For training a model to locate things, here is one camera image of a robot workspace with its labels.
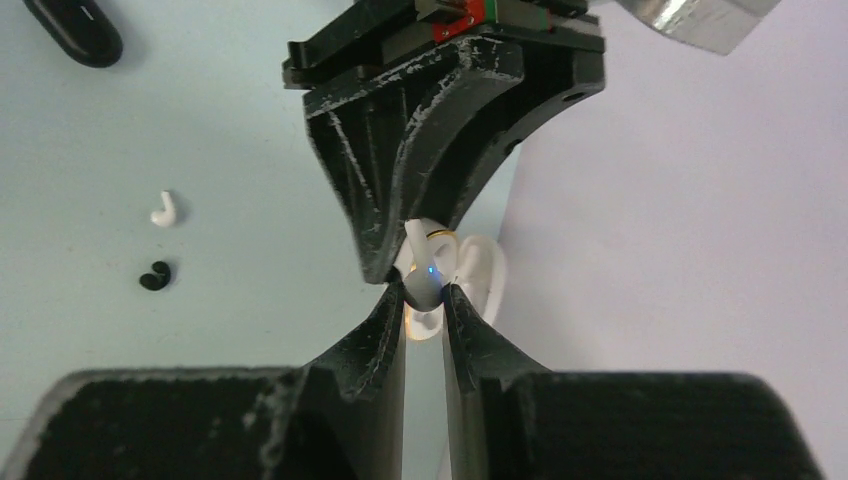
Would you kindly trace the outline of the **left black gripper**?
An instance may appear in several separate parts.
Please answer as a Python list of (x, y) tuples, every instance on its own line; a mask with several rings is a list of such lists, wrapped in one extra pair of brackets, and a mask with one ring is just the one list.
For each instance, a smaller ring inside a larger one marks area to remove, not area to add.
[(292, 90), (359, 67), (380, 72), (471, 33), (567, 46), (465, 36), (306, 94), (307, 133), (367, 283), (390, 276), (405, 221), (457, 227), (520, 143), (604, 89), (605, 41), (588, 10), (586, 1), (355, 1), (288, 43), (282, 79)]

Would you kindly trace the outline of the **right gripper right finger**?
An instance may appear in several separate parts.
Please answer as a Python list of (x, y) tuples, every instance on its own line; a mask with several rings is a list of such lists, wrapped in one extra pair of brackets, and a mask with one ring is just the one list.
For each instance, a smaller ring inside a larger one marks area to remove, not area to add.
[(819, 479), (783, 400), (732, 372), (555, 371), (443, 292), (456, 479)]

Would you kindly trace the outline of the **white earbud charging case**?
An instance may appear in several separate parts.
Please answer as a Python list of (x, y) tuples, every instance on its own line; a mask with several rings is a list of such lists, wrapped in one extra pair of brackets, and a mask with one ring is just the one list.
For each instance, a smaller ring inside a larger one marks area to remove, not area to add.
[[(441, 273), (443, 288), (448, 285), (460, 287), (484, 322), (494, 324), (507, 277), (507, 262), (501, 246), (490, 237), (472, 235), (462, 238), (437, 222), (420, 220)], [(406, 237), (395, 258), (394, 268), (400, 273), (402, 283), (415, 269)], [(424, 341), (436, 336), (443, 329), (444, 317), (443, 295), (442, 303), (429, 312), (413, 309), (405, 297), (404, 324), (408, 339)]]

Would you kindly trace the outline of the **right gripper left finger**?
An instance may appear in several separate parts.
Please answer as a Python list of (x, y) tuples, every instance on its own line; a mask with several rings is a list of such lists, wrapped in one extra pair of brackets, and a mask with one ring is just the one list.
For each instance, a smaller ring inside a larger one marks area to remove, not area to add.
[(41, 399), (5, 479), (397, 479), (404, 295), (300, 367), (83, 370)]

